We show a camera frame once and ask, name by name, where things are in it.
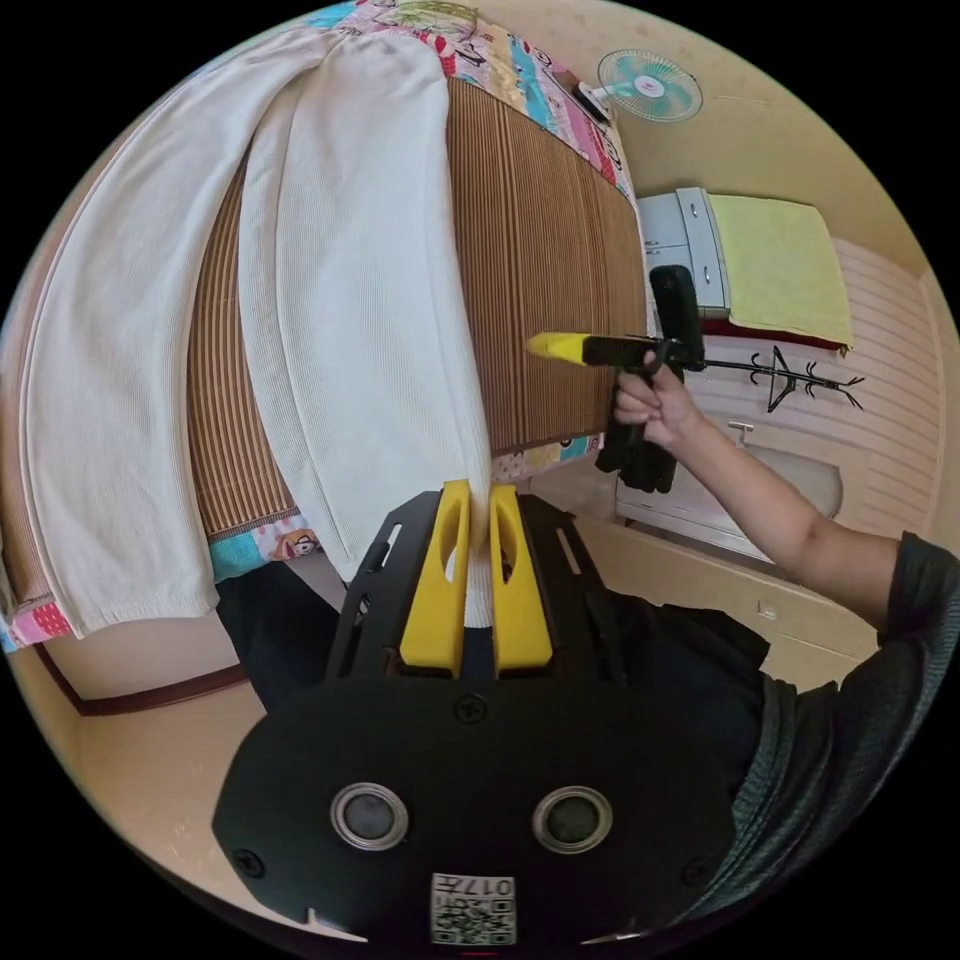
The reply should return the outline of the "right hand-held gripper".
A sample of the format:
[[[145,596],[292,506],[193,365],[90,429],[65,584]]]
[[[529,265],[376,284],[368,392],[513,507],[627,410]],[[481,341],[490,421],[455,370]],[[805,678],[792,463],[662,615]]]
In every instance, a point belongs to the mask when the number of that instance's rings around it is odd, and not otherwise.
[[[657,364],[668,367],[679,380],[684,379],[680,363],[683,345],[673,339],[590,337],[585,333],[543,332],[530,337],[527,350],[534,356],[578,366],[600,366],[618,372],[630,372],[648,379],[645,357],[651,352]],[[615,473],[622,484],[645,493],[671,491],[676,460],[671,453],[650,442],[645,428],[626,425],[615,417],[616,395],[612,394],[603,447],[596,467],[603,473]]]

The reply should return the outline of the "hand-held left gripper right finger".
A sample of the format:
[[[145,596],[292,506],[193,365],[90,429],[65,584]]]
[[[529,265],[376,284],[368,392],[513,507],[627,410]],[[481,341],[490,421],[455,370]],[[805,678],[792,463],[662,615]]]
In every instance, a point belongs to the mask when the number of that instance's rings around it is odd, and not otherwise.
[[[495,668],[539,671],[553,647],[514,486],[492,488],[489,520]]]

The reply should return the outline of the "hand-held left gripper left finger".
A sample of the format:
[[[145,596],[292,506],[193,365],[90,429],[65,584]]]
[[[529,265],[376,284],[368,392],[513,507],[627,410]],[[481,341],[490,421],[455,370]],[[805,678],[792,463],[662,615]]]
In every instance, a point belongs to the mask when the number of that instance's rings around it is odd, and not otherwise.
[[[449,482],[440,494],[400,642],[406,667],[461,667],[469,555],[469,485]]]

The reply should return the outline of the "person's right hand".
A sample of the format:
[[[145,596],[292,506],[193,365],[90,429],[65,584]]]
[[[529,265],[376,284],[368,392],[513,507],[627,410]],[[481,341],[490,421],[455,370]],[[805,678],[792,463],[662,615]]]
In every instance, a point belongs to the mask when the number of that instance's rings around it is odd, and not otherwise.
[[[653,374],[620,373],[613,416],[620,425],[643,428],[646,439],[671,453],[681,452],[705,424],[686,387],[668,367]]]

